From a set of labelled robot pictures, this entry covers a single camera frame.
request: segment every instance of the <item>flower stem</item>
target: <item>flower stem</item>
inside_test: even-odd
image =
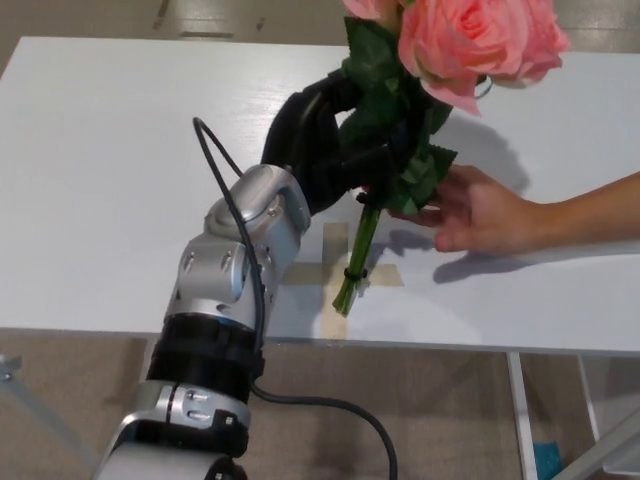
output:
[[[347,267],[349,277],[345,276],[345,279],[342,281],[340,292],[338,292],[338,295],[333,301],[333,307],[343,317],[349,315],[356,293],[358,292],[360,282],[362,281],[367,257],[369,256],[371,243],[373,242],[373,236],[376,233],[378,221],[380,220],[380,213],[380,209],[369,205],[365,205],[362,209],[360,223],[358,224],[358,231],[353,244],[353,251],[351,252],[351,259],[349,260],[349,266]]]

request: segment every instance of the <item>wrist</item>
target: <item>wrist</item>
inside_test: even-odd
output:
[[[565,203],[535,204],[535,250],[558,248],[572,243],[571,215]]]

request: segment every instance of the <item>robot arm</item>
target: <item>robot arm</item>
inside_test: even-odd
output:
[[[264,367],[256,337],[267,330],[284,272],[313,215],[401,168],[393,132],[356,150],[341,147],[336,115],[359,96],[339,73],[292,95],[261,163],[230,189],[259,264],[262,331],[237,223],[224,199],[211,208],[183,252],[146,380],[94,480],[246,479],[233,459],[247,449],[247,402]]]

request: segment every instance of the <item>rose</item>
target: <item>rose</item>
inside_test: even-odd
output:
[[[349,12],[364,20],[374,20],[389,30],[400,29],[398,7],[404,0],[343,0]]]
[[[513,75],[500,75],[494,81],[507,87],[527,87],[541,81],[552,68],[562,66],[558,55],[569,49],[571,42],[558,28],[552,0],[527,2],[529,38],[522,53],[522,63]]]
[[[480,75],[532,83],[561,65],[567,47],[551,0],[416,0],[404,11],[398,52],[430,95],[479,115]]]

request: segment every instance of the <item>white table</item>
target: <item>white table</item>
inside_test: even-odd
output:
[[[346,54],[23,38],[0,81],[0,328],[157,334],[180,253],[220,195],[191,118],[247,168],[287,96]],[[637,171],[640,56],[565,58],[536,88],[495,88],[482,119],[455,112],[438,142],[538,201]],[[320,262],[324,225],[347,223],[353,236],[358,214],[346,196],[316,216],[298,260]],[[513,352],[529,475],[517,352],[640,352],[640,243],[470,258],[438,254],[429,232],[390,218],[377,242],[378,263],[396,265],[403,287],[370,287],[335,335],[320,285],[284,285],[269,338]]]

